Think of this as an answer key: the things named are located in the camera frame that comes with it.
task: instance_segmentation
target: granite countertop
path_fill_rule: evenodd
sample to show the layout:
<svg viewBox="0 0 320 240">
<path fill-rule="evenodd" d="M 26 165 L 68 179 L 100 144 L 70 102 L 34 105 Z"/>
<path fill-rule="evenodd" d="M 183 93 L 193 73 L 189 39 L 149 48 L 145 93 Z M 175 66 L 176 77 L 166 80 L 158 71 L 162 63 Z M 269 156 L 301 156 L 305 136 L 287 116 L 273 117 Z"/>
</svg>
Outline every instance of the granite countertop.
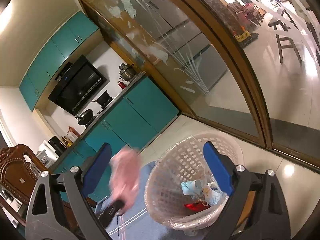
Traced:
<svg viewBox="0 0 320 240">
<path fill-rule="evenodd" d="M 116 101 L 121 100 L 123 95 L 128 92 L 142 77 L 144 77 L 146 73 L 143 71 L 138 74 L 138 76 L 130 82 L 129 85 L 125 89 L 123 89 L 108 105 L 104 108 L 101 113 L 94 119 L 94 121 L 89 125 L 87 129 L 80 135 L 80 137 L 72 144 L 70 148 L 68 148 L 60 157 L 59 159 L 49 168 L 50 171 L 54 171 L 62 161 L 68 156 L 68 154 L 77 146 L 77 144 L 89 133 L 94 125 L 99 122 L 99 120 L 110 110 L 111 106 L 116 103 Z"/>
</svg>

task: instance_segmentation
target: glass sliding door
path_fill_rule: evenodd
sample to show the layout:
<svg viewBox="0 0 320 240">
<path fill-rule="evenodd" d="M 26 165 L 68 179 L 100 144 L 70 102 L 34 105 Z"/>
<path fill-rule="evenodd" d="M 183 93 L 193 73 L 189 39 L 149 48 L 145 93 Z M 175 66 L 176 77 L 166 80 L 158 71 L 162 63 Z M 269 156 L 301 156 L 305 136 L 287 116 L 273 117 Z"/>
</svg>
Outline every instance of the glass sliding door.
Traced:
<svg viewBox="0 0 320 240">
<path fill-rule="evenodd" d="M 217 12 L 211 0 L 203 1 Z M 242 73 L 254 71 L 261 88 L 269 148 L 319 166 L 320 24 L 314 7 L 307 0 L 220 1 L 243 29 L 239 36 L 227 28 L 248 60 Z"/>
<path fill-rule="evenodd" d="M 252 98 L 223 44 L 206 36 L 171 0 L 82 0 L 103 16 L 207 124 L 265 146 Z M 219 1 L 222 24 L 243 33 Z"/>
</svg>

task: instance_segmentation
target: blue gripper pad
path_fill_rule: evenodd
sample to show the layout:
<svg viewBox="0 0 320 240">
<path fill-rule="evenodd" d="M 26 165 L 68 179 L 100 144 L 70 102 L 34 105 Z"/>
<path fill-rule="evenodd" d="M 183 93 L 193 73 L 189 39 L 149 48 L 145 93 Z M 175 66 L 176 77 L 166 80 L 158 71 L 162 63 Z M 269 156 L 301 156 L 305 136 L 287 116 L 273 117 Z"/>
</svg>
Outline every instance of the blue gripper pad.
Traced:
<svg viewBox="0 0 320 240">
<path fill-rule="evenodd" d="M 82 194 L 85 197 L 94 192 L 106 167 L 110 162 L 111 157 L 111 146 L 108 143 L 104 143 L 95 156 L 88 157 L 84 162 L 84 165 L 81 167 L 81 169 L 83 170 Z"/>
<path fill-rule="evenodd" d="M 221 155 L 212 142 L 204 144 L 203 155 L 220 189 L 230 196 L 233 193 L 231 176 L 235 165 L 228 156 Z"/>
</svg>

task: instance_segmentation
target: backsplash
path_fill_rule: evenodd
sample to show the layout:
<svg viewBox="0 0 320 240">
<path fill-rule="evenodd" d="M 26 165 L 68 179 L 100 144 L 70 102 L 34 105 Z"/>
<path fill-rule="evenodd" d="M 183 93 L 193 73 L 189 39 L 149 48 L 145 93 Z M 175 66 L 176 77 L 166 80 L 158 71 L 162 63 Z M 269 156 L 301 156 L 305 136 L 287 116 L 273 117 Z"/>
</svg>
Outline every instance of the backsplash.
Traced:
<svg viewBox="0 0 320 240">
<path fill-rule="evenodd" d="M 122 90 L 117 83 L 120 77 L 119 65 L 125 61 L 105 41 L 86 55 L 86 58 L 107 78 L 105 86 L 92 101 L 97 100 L 106 90 L 111 97 L 115 98 Z M 102 111 L 101 106 L 96 102 L 90 102 L 82 112 L 87 109 L 92 109 L 94 115 Z M 86 129 L 77 123 L 77 119 L 73 115 L 52 102 L 49 102 L 46 112 L 45 119 L 59 136 L 65 135 L 69 131 L 68 126 L 72 126 L 80 134 Z"/>
</svg>

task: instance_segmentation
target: red item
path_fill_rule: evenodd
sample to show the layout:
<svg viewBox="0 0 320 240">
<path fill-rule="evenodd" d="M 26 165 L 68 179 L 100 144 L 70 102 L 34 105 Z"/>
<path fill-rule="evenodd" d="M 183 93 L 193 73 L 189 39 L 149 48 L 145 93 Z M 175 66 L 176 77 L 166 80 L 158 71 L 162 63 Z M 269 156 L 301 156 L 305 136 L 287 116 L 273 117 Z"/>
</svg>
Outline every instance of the red item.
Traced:
<svg viewBox="0 0 320 240">
<path fill-rule="evenodd" d="M 200 211 L 203 211 L 203 210 L 206 210 L 206 209 L 210 208 L 209 205 L 205 206 L 205 205 L 202 204 L 202 202 L 192 203 L 192 204 L 185 204 L 184 206 L 186 208 L 191 209 L 191 210 L 196 211 L 196 212 L 200 212 Z"/>
<path fill-rule="evenodd" d="M 118 86 L 121 87 L 122 89 L 125 89 L 127 85 L 118 80 Z"/>
</svg>

